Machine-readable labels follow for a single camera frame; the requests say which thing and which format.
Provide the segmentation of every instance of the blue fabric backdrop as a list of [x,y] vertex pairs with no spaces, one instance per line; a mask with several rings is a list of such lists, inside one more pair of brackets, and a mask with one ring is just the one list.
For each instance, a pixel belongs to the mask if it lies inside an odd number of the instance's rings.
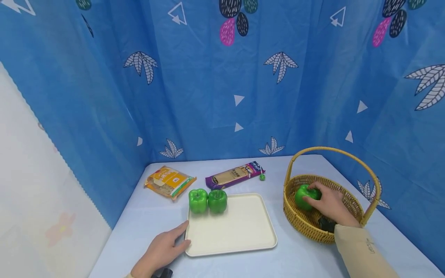
[[445,271],[443,1],[29,1],[1,61],[111,227],[148,163],[328,145]]

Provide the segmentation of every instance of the white wall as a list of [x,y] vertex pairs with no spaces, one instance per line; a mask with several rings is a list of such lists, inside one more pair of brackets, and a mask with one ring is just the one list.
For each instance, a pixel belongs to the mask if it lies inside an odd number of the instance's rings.
[[87,277],[111,233],[0,62],[0,277]]

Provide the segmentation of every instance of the green bell pepper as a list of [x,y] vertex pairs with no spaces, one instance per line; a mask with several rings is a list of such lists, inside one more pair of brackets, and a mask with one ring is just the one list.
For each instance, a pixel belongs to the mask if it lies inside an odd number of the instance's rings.
[[227,208],[227,194],[224,190],[212,190],[209,193],[209,209],[214,214],[221,214]]
[[192,213],[202,214],[207,209],[207,191],[194,189],[189,192],[189,207]]
[[309,185],[301,185],[295,192],[295,204],[302,210],[311,210],[312,206],[303,200],[304,196],[311,197],[312,199],[321,199],[321,192],[318,189],[307,189]]

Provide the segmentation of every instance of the beige jacket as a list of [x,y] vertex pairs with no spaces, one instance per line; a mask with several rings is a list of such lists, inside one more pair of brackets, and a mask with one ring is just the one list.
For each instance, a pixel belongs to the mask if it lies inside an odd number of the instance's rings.
[[351,278],[399,278],[376,249],[367,230],[336,225],[334,235]]

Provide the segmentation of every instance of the left hand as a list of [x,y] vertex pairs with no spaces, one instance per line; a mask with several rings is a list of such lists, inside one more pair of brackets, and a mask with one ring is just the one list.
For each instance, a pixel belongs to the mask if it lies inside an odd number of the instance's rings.
[[150,278],[153,273],[171,263],[182,254],[190,245],[190,240],[174,245],[175,240],[181,236],[187,226],[188,220],[168,232],[157,235],[148,246],[147,251],[131,270],[134,278]]

